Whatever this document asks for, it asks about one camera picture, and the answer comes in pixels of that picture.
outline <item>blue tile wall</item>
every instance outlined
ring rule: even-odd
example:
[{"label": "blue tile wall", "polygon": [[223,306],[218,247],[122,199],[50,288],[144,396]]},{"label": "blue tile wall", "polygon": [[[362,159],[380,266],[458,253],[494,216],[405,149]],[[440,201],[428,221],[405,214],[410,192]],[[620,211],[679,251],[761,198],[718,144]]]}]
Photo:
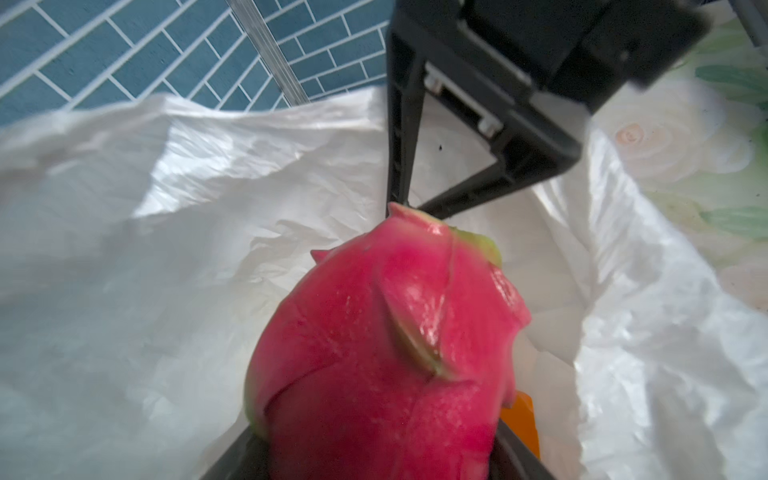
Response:
[{"label": "blue tile wall", "polygon": [[30,77],[0,98],[0,124],[21,120],[28,114],[54,110],[67,101],[43,80]]},{"label": "blue tile wall", "polygon": [[217,61],[218,57],[214,51],[203,42],[166,79],[179,95],[189,95]]},{"label": "blue tile wall", "polygon": [[256,49],[247,38],[242,41],[230,57],[216,70],[208,84],[219,96],[225,95],[245,72],[246,67],[256,58]]},{"label": "blue tile wall", "polygon": [[384,45],[379,32],[372,31],[331,48],[331,56],[336,60],[337,65],[343,65],[383,50]]},{"label": "blue tile wall", "polygon": [[43,0],[42,8],[67,33],[72,33],[111,7],[116,0]]},{"label": "blue tile wall", "polygon": [[358,8],[345,14],[349,31],[357,33],[381,22],[389,22],[394,6],[394,0],[373,0],[372,2],[360,5]]},{"label": "blue tile wall", "polygon": [[27,10],[0,27],[0,83],[32,63],[64,37],[39,13]]},{"label": "blue tile wall", "polygon": [[102,23],[40,72],[63,91],[76,95],[129,48],[111,25]]},{"label": "blue tile wall", "polygon": [[114,79],[137,97],[179,55],[170,40],[162,33],[158,33],[114,73]]},{"label": "blue tile wall", "polygon": [[104,83],[99,85],[96,90],[88,95],[82,102],[75,105],[75,108],[93,108],[100,107],[104,104],[111,104],[116,101],[126,101],[128,97],[118,88],[114,83],[109,80],[104,80]]},{"label": "blue tile wall", "polygon": [[133,0],[112,15],[112,21],[131,41],[136,42],[178,7],[176,0]]},{"label": "blue tile wall", "polygon": [[299,35],[299,43],[306,53],[312,53],[344,38],[347,38],[344,21],[336,17]]},{"label": "blue tile wall", "polygon": [[250,108],[251,111],[269,111],[277,103],[277,99],[280,98],[282,92],[280,87],[277,86],[275,79],[270,80],[270,83],[264,87],[256,103]]},{"label": "blue tile wall", "polygon": [[216,95],[214,95],[207,85],[203,85],[200,91],[192,97],[192,101],[208,108],[214,108],[219,104],[219,99],[216,98]]},{"label": "blue tile wall", "polygon": [[328,51],[321,51],[309,57],[303,58],[291,65],[293,73],[299,80],[317,75],[333,68],[333,60]]},{"label": "blue tile wall", "polygon": [[219,55],[224,55],[241,35],[235,21],[227,17],[208,35],[208,41]]},{"label": "blue tile wall", "polygon": [[395,0],[277,3],[267,26],[310,100],[386,83],[384,38]]},{"label": "blue tile wall", "polygon": [[318,80],[320,80],[320,85],[323,86],[325,91],[350,86],[351,84],[355,84],[365,79],[366,74],[363,73],[359,63],[355,63],[349,67],[340,68],[339,70],[332,71],[325,75],[320,75],[318,78]]},{"label": "blue tile wall", "polygon": [[261,62],[259,62],[251,68],[248,75],[246,75],[243,81],[240,82],[240,86],[253,98],[259,93],[259,90],[269,78],[270,74],[266,71]]},{"label": "blue tile wall", "polygon": [[296,60],[298,57],[304,55],[299,46],[299,42],[296,41],[295,38],[291,38],[290,40],[281,43],[280,50],[283,52],[283,57],[285,57],[287,61]]},{"label": "blue tile wall", "polygon": [[221,109],[243,111],[248,108],[249,103],[250,100],[248,97],[246,97],[239,88],[236,88],[235,91],[232,92],[232,95],[230,95],[229,99],[224,102],[224,105],[221,106]]},{"label": "blue tile wall", "polygon": [[269,20],[266,26],[270,28],[275,40],[280,41],[311,24],[310,10],[306,7],[306,3],[300,3]]},{"label": "blue tile wall", "polygon": [[[313,24],[306,4],[255,3],[294,37],[284,54],[306,57],[295,39]],[[0,127],[51,109],[96,108],[153,93],[240,111],[269,110],[282,98],[226,0],[0,0],[0,41]]]},{"label": "blue tile wall", "polygon": [[280,5],[278,5],[275,0],[253,0],[253,3],[256,4],[256,8],[259,9],[259,13],[264,18],[280,10]]},{"label": "blue tile wall", "polygon": [[227,10],[226,0],[197,0],[165,28],[170,37],[186,49],[210,23]]}]

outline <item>dragon fruit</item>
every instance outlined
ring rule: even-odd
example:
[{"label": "dragon fruit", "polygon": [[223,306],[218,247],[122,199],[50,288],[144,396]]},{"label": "dragon fruit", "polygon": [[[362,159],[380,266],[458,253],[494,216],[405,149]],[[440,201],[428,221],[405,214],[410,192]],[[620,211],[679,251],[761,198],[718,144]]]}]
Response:
[{"label": "dragon fruit", "polygon": [[272,480],[485,480],[530,313],[486,237],[390,204],[280,304],[245,410]]}]

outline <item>floral fabric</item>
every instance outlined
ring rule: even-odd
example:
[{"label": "floral fabric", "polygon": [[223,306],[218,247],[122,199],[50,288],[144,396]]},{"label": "floral fabric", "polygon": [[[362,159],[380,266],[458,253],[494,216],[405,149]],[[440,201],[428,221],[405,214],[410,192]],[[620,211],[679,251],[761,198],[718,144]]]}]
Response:
[{"label": "floral fabric", "polygon": [[768,312],[768,70],[724,0],[715,27],[651,89],[595,116],[645,194],[717,271]]}]

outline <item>orange object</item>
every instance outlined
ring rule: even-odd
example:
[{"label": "orange object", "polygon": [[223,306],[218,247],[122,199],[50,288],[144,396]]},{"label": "orange object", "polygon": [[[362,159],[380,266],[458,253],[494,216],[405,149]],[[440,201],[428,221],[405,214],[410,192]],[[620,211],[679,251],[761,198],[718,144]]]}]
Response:
[{"label": "orange object", "polygon": [[528,450],[541,459],[538,450],[538,430],[531,397],[518,392],[510,409],[502,409],[502,421],[525,443]]}]

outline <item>white plastic bag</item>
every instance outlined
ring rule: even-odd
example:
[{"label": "white plastic bag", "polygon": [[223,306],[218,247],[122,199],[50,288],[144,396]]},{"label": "white plastic bag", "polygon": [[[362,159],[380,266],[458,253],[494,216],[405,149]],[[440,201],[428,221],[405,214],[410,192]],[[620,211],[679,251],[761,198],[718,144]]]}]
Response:
[{"label": "white plastic bag", "polygon": [[[415,204],[492,161],[435,103],[422,123]],[[154,97],[0,132],[4,477],[201,473],[309,250],[383,218],[386,152],[377,90],[265,116]],[[599,131],[571,172],[451,222],[497,240],[534,314],[515,369],[560,480],[762,478],[768,322]]]}]

